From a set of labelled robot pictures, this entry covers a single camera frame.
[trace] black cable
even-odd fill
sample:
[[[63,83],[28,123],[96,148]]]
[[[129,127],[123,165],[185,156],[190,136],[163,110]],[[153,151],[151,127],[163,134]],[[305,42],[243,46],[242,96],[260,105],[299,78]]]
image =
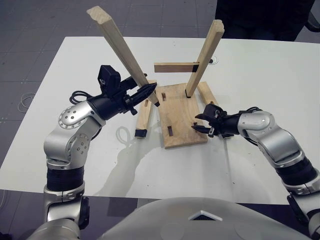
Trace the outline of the black cable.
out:
[[[250,138],[245,137],[244,139],[247,140],[249,143],[258,147],[258,144],[255,141],[251,140]]]
[[[101,128],[96,132],[96,134],[91,138],[91,140],[95,139],[99,135],[100,132],[101,132]]]
[[[82,101],[79,101],[79,100],[76,99],[76,97],[79,97],[79,96],[86,97],[86,99],[92,97],[89,93],[87,93],[85,91],[79,91],[79,90],[78,91],[74,91],[71,94],[71,97],[69,98],[70,103],[72,103],[73,105],[81,103]]]
[[[253,113],[257,111],[262,111],[262,109],[258,108],[257,106],[250,107],[249,109],[246,110],[247,112]]]

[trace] floor tile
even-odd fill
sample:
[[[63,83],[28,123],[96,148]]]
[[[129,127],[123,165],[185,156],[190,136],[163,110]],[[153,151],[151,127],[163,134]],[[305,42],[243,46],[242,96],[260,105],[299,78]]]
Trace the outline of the floor tile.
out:
[[[1,0],[0,1],[0,16],[9,13],[14,7],[15,0]]]
[[[147,205],[149,203],[152,203],[152,202],[155,202],[157,201],[158,199],[154,199],[154,198],[138,198],[138,202],[136,204],[136,208],[140,208],[144,205]]]
[[[1,200],[3,194],[4,191],[0,190]],[[3,206],[0,208],[0,232],[3,234],[9,233],[20,197],[20,191],[5,191]]]
[[[132,6],[161,6],[164,0],[132,0]]]
[[[192,5],[172,7],[165,5],[163,8],[162,25],[165,26],[196,26],[197,13]]]
[[[41,9],[59,9],[59,10],[67,10],[71,4],[73,4],[73,0],[44,0],[44,4]]]
[[[162,11],[161,6],[133,6],[130,9],[126,25],[160,26]]]
[[[26,79],[39,52],[9,52],[0,62],[0,82]]]
[[[198,27],[199,38],[205,39],[208,35],[209,29],[210,29],[210,26],[199,26]]]
[[[108,216],[112,197],[89,196],[90,222],[81,231],[81,239],[97,239],[124,219],[123,216]]]
[[[32,15],[28,28],[48,28],[57,26],[63,11],[56,8],[44,8]]]
[[[117,25],[118,29],[120,30],[120,33],[122,35],[124,34],[124,28],[125,26],[123,25]],[[86,36],[88,37],[102,37],[101,31],[98,29],[96,25],[92,25],[88,28],[87,32],[85,33]]]
[[[2,60],[6,55],[6,53],[0,53],[0,65],[3,63]]]
[[[0,112],[0,167],[5,160],[12,141],[20,127],[21,121],[8,121]]]
[[[101,1],[100,7],[112,17],[117,26],[122,26],[126,24],[130,4],[131,0],[103,0]]]
[[[90,36],[90,37],[102,37],[101,31],[95,25],[88,27],[85,35]]]
[[[196,26],[162,26],[161,37],[164,38],[197,38]]]
[[[206,6],[206,7],[210,7],[210,6],[217,6],[217,2],[218,0],[195,0],[195,4],[197,6]]]
[[[15,97],[9,102],[9,108],[7,111],[7,119],[8,120],[23,120],[25,117],[25,113],[28,109],[20,106],[20,110],[18,111],[18,104],[21,102],[22,95],[26,93],[37,93],[37,90],[40,86],[41,82],[39,81],[24,81],[20,84],[20,88],[17,88]],[[32,98],[26,99],[25,104],[30,105],[32,102]]]
[[[101,0],[74,0],[70,1],[68,9],[76,9],[86,12],[94,6],[99,6]]]
[[[0,122],[6,121],[9,109],[9,102],[15,97],[19,82],[1,82],[0,81]]]
[[[26,81],[42,81],[56,55],[56,51],[43,51],[39,54]]]
[[[320,43],[320,33],[309,31],[305,26],[302,28],[301,32],[295,39],[295,42],[302,43]]]
[[[10,52],[41,51],[52,33],[52,27],[24,29]]]
[[[216,8],[214,6],[199,6],[196,8],[198,26],[210,26],[215,19]]]
[[[85,36],[88,31],[87,27],[56,27],[49,40],[45,44],[44,51],[58,51],[65,37],[81,37]]]
[[[26,28],[34,12],[13,10],[0,16],[0,31]]]
[[[0,32],[0,52],[8,52],[17,41],[21,30],[7,30]]]
[[[126,217],[137,208],[137,203],[137,198],[111,197],[107,215],[110,217]]]
[[[26,239],[43,224],[42,193],[22,192],[11,224],[13,239]]]
[[[85,10],[67,9],[61,13],[58,27],[88,27],[92,23]]]
[[[196,0],[164,0],[164,5],[179,6],[179,7],[184,7],[184,6],[194,7],[196,5]]]
[[[45,0],[16,0],[13,6],[13,10],[30,11],[40,10],[45,4]]]
[[[161,26],[125,26],[125,37],[160,37]]]

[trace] wooden stick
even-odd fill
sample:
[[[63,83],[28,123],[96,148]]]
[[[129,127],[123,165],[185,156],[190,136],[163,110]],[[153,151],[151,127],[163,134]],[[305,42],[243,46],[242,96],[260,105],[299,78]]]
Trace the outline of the wooden stick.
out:
[[[155,73],[195,73],[198,62],[155,62]]]
[[[200,55],[197,60],[197,62],[199,62],[198,70],[191,74],[189,82],[185,88],[185,93],[188,98],[192,97],[192,95],[194,94],[197,88],[197,85],[202,75],[204,74],[208,66],[208,63],[212,55],[214,54],[224,32],[225,32],[225,29],[222,21],[214,20],[209,29],[208,35],[206,36],[206,39],[204,41]]]
[[[95,6],[86,12],[93,20],[96,21],[104,38],[110,44],[115,54],[118,56],[138,86],[142,87],[143,85],[148,84],[146,76],[142,72],[137,60],[130,51],[126,41],[124,40],[124,37],[122,36],[111,16],[99,6]],[[156,106],[159,105],[159,101],[155,93],[152,93],[149,96],[149,100]]]
[[[149,80],[148,82],[153,84],[153,83],[156,83],[157,81]],[[139,113],[138,113],[138,119],[136,121],[136,126],[135,126],[135,134],[134,134],[135,138],[145,138],[147,136],[151,107],[152,107],[152,104],[148,99],[141,102]]]
[[[218,106],[218,102],[206,81],[199,82],[197,88],[205,105],[214,104]]]

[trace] cable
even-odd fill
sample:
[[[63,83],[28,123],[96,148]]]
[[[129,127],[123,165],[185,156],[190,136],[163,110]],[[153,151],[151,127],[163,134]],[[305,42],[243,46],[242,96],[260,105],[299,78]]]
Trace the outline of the cable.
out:
[[[246,110],[247,112],[253,113],[257,111],[262,111],[262,109],[258,108],[257,106],[250,107],[249,109]]]
[[[247,140],[249,143],[258,147],[258,144],[255,141],[251,140],[250,138],[245,137],[244,139]]]
[[[6,190],[3,190],[2,200],[0,203],[0,209],[4,206],[5,196],[6,196]]]
[[[27,92],[27,93],[22,94],[21,99],[20,99],[20,102],[19,102],[18,105],[17,105],[17,109],[18,109],[18,111],[19,111],[20,113],[23,113],[23,114],[26,114],[26,113],[27,113],[27,111],[21,110],[20,105],[22,105],[24,108],[28,109],[28,108],[30,107],[31,103],[30,103],[30,105],[26,105],[26,104],[24,103],[24,101],[27,100],[27,99],[31,99],[31,101],[32,101],[32,100],[34,99],[34,96],[35,96],[35,95],[36,95],[36,94],[35,94],[34,92]]]
[[[85,92],[85,91],[80,91],[80,90],[74,91],[74,92],[71,94],[71,97],[69,98],[70,103],[72,103],[73,105],[76,105],[76,104],[78,104],[78,103],[81,103],[82,101],[79,101],[79,100],[76,99],[76,97],[79,97],[79,96],[86,97],[86,99],[92,97],[89,93],[87,93],[87,92]]]
[[[99,128],[99,130],[96,132],[96,134],[91,138],[91,140],[93,140],[93,139],[95,139],[98,135],[99,135],[99,133],[101,132],[101,129],[102,128]]]

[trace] black chair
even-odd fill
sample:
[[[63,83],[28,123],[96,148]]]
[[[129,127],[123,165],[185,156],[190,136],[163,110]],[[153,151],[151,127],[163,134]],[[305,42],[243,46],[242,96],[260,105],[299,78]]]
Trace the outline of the black chair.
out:
[[[312,12],[309,13],[308,22],[305,24],[305,27],[311,32],[320,33],[320,23]]]

